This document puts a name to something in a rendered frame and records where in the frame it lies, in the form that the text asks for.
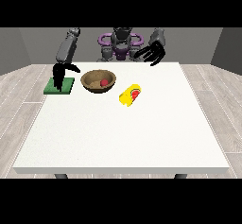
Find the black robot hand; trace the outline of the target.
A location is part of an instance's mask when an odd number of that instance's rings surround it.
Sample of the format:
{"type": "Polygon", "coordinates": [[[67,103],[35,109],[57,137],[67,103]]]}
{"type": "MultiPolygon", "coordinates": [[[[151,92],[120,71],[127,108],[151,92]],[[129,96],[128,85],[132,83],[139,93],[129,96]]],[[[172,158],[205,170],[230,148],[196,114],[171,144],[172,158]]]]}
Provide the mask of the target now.
{"type": "Polygon", "coordinates": [[[53,80],[54,86],[61,91],[63,79],[65,77],[65,71],[71,70],[76,73],[80,72],[80,69],[72,63],[56,63],[53,66],[53,80]]]}
{"type": "Polygon", "coordinates": [[[151,66],[155,66],[165,56],[164,47],[159,41],[155,41],[143,49],[138,50],[133,57],[137,59],[140,56],[144,58],[144,62],[150,62],[151,66]]]}

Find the brown wooden bowl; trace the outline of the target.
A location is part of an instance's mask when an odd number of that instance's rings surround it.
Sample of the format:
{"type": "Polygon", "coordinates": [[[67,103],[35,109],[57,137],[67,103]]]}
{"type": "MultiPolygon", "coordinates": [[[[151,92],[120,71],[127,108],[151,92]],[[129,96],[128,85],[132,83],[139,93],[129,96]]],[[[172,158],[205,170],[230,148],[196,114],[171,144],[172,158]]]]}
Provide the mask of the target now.
{"type": "Polygon", "coordinates": [[[116,82],[116,75],[109,70],[92,70],[81,77],[81,84],[91,93],[102,94],[108,92],[116,82]],[[102,79],[108,80],[108,85],[100,86],[102,79]]]}

